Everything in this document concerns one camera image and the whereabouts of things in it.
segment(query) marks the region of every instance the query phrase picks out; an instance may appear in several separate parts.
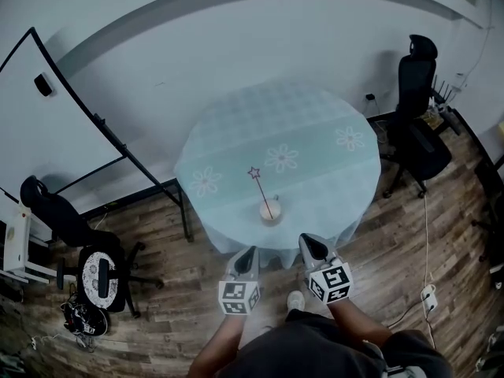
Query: flower pattern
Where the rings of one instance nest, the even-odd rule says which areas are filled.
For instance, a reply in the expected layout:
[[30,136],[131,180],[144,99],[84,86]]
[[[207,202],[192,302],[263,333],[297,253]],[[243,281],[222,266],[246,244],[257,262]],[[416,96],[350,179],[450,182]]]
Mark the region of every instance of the flower pattern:
[[298,167],[298,163],[294,161],[292,158],[296,158],[299,155],[298,151],[291,150],[289,151],[289,147],[287,144],[280,144],[280,147],[277,149],[268,148],[268,156],[266,159],[266,166],[275,166],[277,173],[282,173],[285,170],[285,167],[294,169]]
[[336,143],[340,146],[346,146],[349,151],[354,151],[355,147],[364,147],[361,141],[364,135],[360,132],[354,132],[351,126],[347,126],[346,130],[336,129],[338,139]]
[[109,262],[110,270],[115,269],[115,264],[108,254],[104,252],[94,252],[84,263],[82,284],[89,301],[98,308],[107,309],[113,303],[114,299],[116,299],[119,280],[111,279],[109,282],[109,295],[107,295],[106,298],[101,298],[98,295],[98,266],[102,258]]
[[199,198],[205,196],[206,192],[216,193],[217,185],[215,183],[222,178],[222,174],[213,172],[213,167],[206,167],[203,173],[195,171],[192,176],[195,180],[191,182],[189,189],[195,189]]

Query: shoe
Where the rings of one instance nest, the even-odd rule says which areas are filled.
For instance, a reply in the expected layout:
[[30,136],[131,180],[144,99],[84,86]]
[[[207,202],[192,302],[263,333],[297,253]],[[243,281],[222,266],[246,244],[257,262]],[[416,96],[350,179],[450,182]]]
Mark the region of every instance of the shoe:
[[305,296],[301,291],[291,291],[287,296],[287,309],[291,312],[293,309],[299,311],[305,310]]

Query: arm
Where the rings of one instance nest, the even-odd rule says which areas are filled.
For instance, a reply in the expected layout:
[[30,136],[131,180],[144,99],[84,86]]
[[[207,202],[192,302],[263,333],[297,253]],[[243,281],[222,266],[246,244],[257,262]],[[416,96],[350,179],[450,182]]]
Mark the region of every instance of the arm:
[[328,308],[342,332],[356,344],[368,340],[382,347],[392,336],[389,328],[368,317],[348,298],[328,304]]
[[210,378],[236,357],[246,317],[227,315],[220,327],[198,354],[187,378]]

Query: wooden floor plank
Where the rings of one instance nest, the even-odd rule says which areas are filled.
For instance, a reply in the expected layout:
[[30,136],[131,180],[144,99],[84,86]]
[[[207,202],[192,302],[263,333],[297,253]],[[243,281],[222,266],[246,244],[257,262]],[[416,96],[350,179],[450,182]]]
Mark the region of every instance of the wooden floor plank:
[[[454,367],[456,376],[473,376],[476,359],[488,334],[503,322],[504,301],[491,286],[488,265],[479,263],[486,233],[471,226],[482,217],[484,193],[474,174],[480,160],[477,148],[464,132],[457,137],[442,134],[453,161],[428,181],[429,237],[428,282],[436,286],[438,308],[429,316],[439,350]],[[380,150],[390,150],[386,144]],[[397,165],[383,162],[375,198],[362,218],[351,243],[339,252],[350,263],[355,280],[353,300],[384,324],[397,321],[419,302],[425,273],[424,201],[407,176],[392,198],[382,192],[390,184]],[[109,333],[97,340],[94,353],[85,353],[63,328],[59,305],[68,288],[30,283],[24,287],[23,304],[3,299],[0,313],[0,348],[14,353],[27,346],[30,337],[53,336],[38,350],[23,350],[27,367],[37,376],[185,376],[193,357],[223,319],[217,302],[217,282],[230,254],[219,254],[208,242],[197,215],[188,206],[195,241],[187,243],[178,208],[163,195],[142,200],[107,215],[100,229],[116,233],[130,250],[136,241],[146,244],[136,261],[139,276],[156,276],[165,287],[158,291],[132,283],[132,297],[142,317],[129,312],[110,315]],[[93,220],[95,226],[102,218]],[[63,243],[51,245],[50,267],[65,256],[77,263],[79,250]],[[261,271],[261,301],[249,318],[243,343],[257,337],[262,327],[281,324],[285,300],[301,289],[300,257],[284,270],[278,260]],[[306,308],[328,316],[328,310],[306,294]],[[422,306],[416,305],[393,327],[416,328],[427,334]]]

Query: round table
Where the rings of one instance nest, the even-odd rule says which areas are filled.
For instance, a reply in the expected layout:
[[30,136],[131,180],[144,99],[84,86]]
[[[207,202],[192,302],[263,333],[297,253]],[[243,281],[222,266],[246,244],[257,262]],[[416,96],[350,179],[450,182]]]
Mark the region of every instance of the round table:
[[[221,253],[255,245],[261,266],[280,256],[284,268],[303,232],[337,246],[351,238],[380,171],[376,134],[359,112],[324,89],[282,80],[212,103],[175,167]],[[276,224],[261,219],[261,189],[267,199],[278,195]]]

